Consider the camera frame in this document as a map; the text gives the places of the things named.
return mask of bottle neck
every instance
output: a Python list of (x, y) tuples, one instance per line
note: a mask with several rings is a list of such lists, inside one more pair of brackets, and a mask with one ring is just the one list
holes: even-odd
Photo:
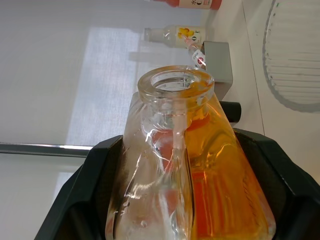
[(146, 73), (138, 82), (140, 99), (164, 116), (198, 111), (214, 94), (214, 80), (191, 66), (167, 66)]

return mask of black holder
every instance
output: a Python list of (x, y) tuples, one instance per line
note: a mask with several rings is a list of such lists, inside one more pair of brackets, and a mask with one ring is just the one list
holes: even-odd
[[(235, 129), (276, 221), (274, 240), (320, 239), (320, 186), (263, 135)], [(122, 136), (100, 142), (63, 185), (35, 240), (105, 240)]]

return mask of clear glass bottle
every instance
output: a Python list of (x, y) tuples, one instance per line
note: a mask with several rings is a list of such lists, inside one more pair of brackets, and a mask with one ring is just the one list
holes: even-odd
[(203, 26), (180, 25), (144, 29), (145, 41), (163, 43), (169, 48), (186, 48), (183, 36), (187, 36), (194, 44), (202, 45), (206, 39), (206, 29)]
[(271, 240), (275, 220), (205, 71), (148, 72), (132, 97), (107, 240)]

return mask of plastic bottle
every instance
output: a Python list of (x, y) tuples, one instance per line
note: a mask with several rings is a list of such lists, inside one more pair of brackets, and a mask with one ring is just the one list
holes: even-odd
[(194, 44), (202, 45), (206, 39), (206, 29), (202, 26), (180, 25), (144, 29), (145, 41), (164, 43), (170, 48), (185, 48), (186, 44), (183, 36), (187, 36)]
[(189, 55), (192, 57), (192, 61), (201, 69), (206, 69), (206, 56), (201, 52), (199, 46), (194, 43), (190, 38), (182, 35), (185, 44), (187, 45)]
[(166, 2), (174, 8), (186, 9), (213, 9), (220, 8), (222, 0), (152, 0), (158, 2)]

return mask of white surface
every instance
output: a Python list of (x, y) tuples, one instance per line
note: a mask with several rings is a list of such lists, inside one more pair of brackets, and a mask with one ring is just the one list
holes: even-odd
[(275, 99), (265, 78), (262, 47), (271, 4), (272, 0), (243, 0), (265, 135), (320, 184), (320, 113), (286, 108)]
[(0, 239), (33, 240), (84, 158), (0, 153)]
[(209, 13), (207, 27), (211, 40), (229, 43), (233, 85), (223, 100), (241, 104), (241, 119), (234, 127), (264, 134), (242, 1), (223, 0), (216, 16)]
[(202, 10), (144, 0), (1, 0), (0, 142), (95, 145), (124, 131), (144, 73), (189, 65), (144, 28), (199, 25)]

